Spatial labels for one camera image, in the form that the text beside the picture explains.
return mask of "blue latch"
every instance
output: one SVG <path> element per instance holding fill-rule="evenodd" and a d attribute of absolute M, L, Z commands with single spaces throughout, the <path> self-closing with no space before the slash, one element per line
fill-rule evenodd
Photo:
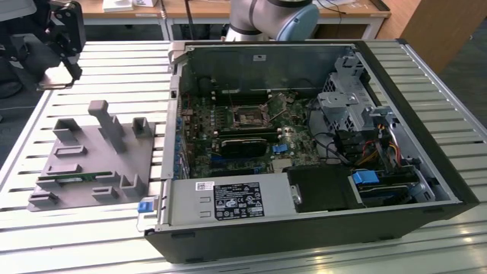
<path fill-rule="evenodd" d="M 137 212 L 149 213 L 153 211 L 153 202 L 139 202 Z"/>
<path fill-rule="evenodd" d="M 272 152 L 273 153 L 281 153 L 288 150 L 288 144 L 281 144 L 279 146 L 272 146 Z"/>
<path fill-rule="evenodd" d="M 376 184 L 379 178 L 373 170 L 360 170 L 351 176 L 355 184 Z"/>

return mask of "white sticker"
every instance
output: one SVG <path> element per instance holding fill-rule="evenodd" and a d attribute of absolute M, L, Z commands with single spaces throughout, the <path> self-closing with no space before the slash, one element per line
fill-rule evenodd
<path fill-rule="evenodd" d="M 196 191 L 213 190 L 215 182 L 196 182 Z"/>
<path fill-rule="evenodd" d="M 81 178 L 67 178 L 67 179 L 57 179 L 59 183 L 71 183 L 71 182 L 83 182 Z"/>
<path fill-rule="evenodd" d="M 149 13 L 136 13 L 136 17 L 157 17 L 157 15 Z"/>
<path fill-rule="evenodd" d="M 265 61 L 267 55 L 253 55 L 253 61 Z"/>
<path fill-rule="evenodd" d="M 221 90 L 221 94 L 233 94 L 233 93 L 239 93 L 240 90 Z"/>

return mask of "circuit board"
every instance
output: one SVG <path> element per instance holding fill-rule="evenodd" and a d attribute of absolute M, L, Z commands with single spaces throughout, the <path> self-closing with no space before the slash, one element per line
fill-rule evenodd
<path fill-rule="evenodd" d="M 272 163 L 283 159 L 287 160 L 279 165 L 319 163 L 316 144 L 305 124 L 308 102 L 309 99 L 299 99 L 291 91 L 276 92 L 263 104 L 239 106 L 217 106 L 211 98 L 188 96 L 183 100 L 181 114 L 191 178 L 280 172 Z M 277 138 L 271 141 L 252 139 L 267 144 L 263 155 L 228 159 L 223 155 L 223 145 L 241 141 L 252 130 L 275 130 Z M 225 132 L 239 134 L 223 139 L 220 135 Z"/>

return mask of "power supply label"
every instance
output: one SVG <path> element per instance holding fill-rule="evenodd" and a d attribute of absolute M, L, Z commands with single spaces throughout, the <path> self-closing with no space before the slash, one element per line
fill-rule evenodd
<path fill-rule="evenodd" d="M 257 182 L 213 186 L 215 218 L 219 221 L 264 216 Z"/>

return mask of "metal table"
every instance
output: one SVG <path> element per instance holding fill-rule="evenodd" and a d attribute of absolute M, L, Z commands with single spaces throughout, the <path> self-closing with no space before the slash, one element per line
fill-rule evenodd
<path fill-rule="evenodd" d="M 401 239 L 207 263 L 172 265 L 136 230 L 137 205 L 31 213 L 56 119 L 95 124 L 87 108 L 105 99 L 121 123 L 156 122 L 149 194 L 159 193 L 169 88 L 167 42 L 91 42 L 84 75 L 69 90 L 47 91 L 0 171 L 1 273 L 479 273 L 487 266 L 487 132 L 407 45 L 368 42 L 482 204 Z"/>

